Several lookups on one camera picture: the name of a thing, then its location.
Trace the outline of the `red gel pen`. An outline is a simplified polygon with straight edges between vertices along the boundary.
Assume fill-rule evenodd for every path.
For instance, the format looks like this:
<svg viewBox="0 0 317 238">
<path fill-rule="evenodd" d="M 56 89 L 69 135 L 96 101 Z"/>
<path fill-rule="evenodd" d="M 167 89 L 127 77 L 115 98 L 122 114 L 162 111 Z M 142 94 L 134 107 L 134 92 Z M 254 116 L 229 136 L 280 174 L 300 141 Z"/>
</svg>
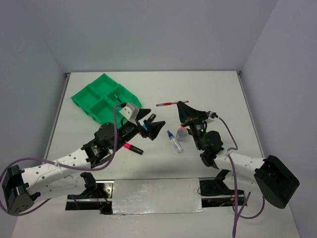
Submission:
<svg viewBox="0 0 317 238">
<path fill-rule="evenodd" d="M 185 100 L 185 101 L 176 101 L 176 102 L 166 102 L 166 103 L 160 103 L 160 104 L 156 104 L 156 107 L 162 107 L 162 106 L 170 106 L 170 105 L 175 105 L 178 102 L 182 102 L 182 103 L 188 103 L 189 100 Z"/>
</svg>

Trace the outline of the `silver tape sheet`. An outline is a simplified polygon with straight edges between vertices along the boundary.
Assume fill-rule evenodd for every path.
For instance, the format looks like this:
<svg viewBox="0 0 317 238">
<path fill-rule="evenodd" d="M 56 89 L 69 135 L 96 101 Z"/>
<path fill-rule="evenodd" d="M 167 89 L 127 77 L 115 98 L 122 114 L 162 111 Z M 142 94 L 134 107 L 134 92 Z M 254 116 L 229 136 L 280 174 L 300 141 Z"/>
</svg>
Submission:
<svg viewBox="0 0 317 238">
<path fill-rule="evenodd" d="M 202 212 L 197 178 L 116 180 L 112 211 L 117 215 Z"/>
</svg>

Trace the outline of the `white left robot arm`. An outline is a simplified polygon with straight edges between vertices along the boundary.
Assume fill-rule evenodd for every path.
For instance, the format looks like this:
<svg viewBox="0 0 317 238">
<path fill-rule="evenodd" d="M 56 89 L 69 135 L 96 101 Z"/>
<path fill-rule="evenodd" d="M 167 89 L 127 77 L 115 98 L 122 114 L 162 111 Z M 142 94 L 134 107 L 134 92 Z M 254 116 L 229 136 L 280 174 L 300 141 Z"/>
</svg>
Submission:
<svg viewBox="0 0 317 238">
<path fill-rule="evenodd" d="M 164 121 L 154 122 L 140 119 L 151 112 L 150 109 L 131 108 L 120 105 L 126 122 L 120 127 L 117 122 L 106 122 L 95 132 L 94 139 L 74 152 L 53 161 L 36 159 L 40 165 L 20 168 L 21 158 L 10 163 L 1 173 L 5 202 L 0 208 L 11 216 L 24 216 L 35 211 L 33 205 L 43 204 L 55 197 L 78 190 L 86 198 L 93 197 L 98 189 L 92 172 L 107 168 L 116 152 L 136 135 L 155 140 L 165 125 Z"/>
</svg>

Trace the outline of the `black mounting rail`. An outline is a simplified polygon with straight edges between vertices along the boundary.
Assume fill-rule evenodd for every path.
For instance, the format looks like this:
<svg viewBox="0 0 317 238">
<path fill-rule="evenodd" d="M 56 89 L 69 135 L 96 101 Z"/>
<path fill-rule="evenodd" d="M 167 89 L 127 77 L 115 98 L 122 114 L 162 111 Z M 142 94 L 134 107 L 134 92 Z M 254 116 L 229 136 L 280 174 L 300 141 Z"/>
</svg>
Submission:
<svg viewBox="0 0 317 238">
<path fill-rule="evenodd" d="M 198 194 L 201 196 L 202 208 L 230 207 L 234 204 L 234 191 L 216 186 L 212 178 L 198 179 Z M 112 192 L 115 181 L 97 181 L 97 190 L 91 193 L 68 195 L 66 210 L 97 210 L 100 214 L 115 215 L 112 211 Z"/>
</svg>

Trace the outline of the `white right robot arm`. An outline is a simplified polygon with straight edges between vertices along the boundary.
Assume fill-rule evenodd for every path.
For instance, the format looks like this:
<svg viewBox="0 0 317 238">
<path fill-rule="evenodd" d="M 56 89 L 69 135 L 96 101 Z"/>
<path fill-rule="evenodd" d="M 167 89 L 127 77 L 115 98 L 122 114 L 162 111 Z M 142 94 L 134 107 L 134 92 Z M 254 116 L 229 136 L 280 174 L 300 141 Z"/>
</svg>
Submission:
<svg viewBox="0 0 317 238">
<path fill-rule="evenodd" d="M 181 126 L 187 128 L 205 166 L 219 172 L 200 182 L 202 196 L 257 193 L 276 208 L 284 209 L 300 185 L 299 180 L 276 156 L 255 158 L 224 148 L 219 132 L 207 131 L 207 120 L 218 116 L 177 102 Z"/>
</svg>

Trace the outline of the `clear spray bottle blue cap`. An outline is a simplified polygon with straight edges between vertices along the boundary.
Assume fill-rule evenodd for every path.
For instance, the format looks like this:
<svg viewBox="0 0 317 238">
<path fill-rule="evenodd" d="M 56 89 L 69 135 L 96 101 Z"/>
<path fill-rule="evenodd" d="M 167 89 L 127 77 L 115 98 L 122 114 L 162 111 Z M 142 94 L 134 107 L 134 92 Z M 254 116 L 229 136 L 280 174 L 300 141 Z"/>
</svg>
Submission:
<svg viewBox="0 0 317 238">
<path fill-rule="evenodd" d="M 169 130 L 167 131 L 167 134 L 168 134 L 169 140 L 170 140 L 171 144 L 173 145 L 173 147 L 175 148 L 175 150 L 178 153 L 182 153 L 183 148 L 180 145 L 180 143 L 178 142 L 178 140 L 176 139 L 176 137 Z"/>
</svg>

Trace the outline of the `green compartment tray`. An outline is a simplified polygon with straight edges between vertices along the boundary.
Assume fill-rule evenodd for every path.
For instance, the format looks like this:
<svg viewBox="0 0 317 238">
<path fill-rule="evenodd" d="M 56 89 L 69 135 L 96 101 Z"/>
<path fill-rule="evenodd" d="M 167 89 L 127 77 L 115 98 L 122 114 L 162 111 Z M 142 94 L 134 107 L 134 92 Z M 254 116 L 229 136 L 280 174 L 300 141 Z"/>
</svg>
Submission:
<svg viewBox="0 0 317 238">
<path fill-rule="evenodd" d="M 85 86 L 73 95 L 71 99 L 87 115 L 91 116 L 94 121 L 104 124 L 106 122 L 113 122 L 113 107 L 120 104 L 113 93 L 123 103 L 133 103 L 139 108 L 142 107 L 137 96 L 106 74 L 102 74 L 95 81 Z"/>
</svg>

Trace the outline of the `pink highlighter marker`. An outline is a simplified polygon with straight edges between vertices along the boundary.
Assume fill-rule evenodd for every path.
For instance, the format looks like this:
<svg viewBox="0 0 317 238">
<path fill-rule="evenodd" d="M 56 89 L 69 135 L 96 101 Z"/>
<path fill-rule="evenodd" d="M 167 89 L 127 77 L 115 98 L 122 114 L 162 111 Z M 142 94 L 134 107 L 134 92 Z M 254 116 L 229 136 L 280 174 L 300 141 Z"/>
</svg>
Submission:
<svg viewBox="0 0 317 238">
<path fill-rule="evenodd" d="M 136 154 L 139 154 L 139 155 L 143 155 L 143 153 L 144 153 L 144 151 L 142 149 L 140 149 L 140 148 L 138 148 L 138 147 L 136 147 L 136 146 L 134 146 L 132 144 L 129 144 L 129 143 L 125 143 L 124 147 L 126 149 L 136 153 Z"/>
</svg>

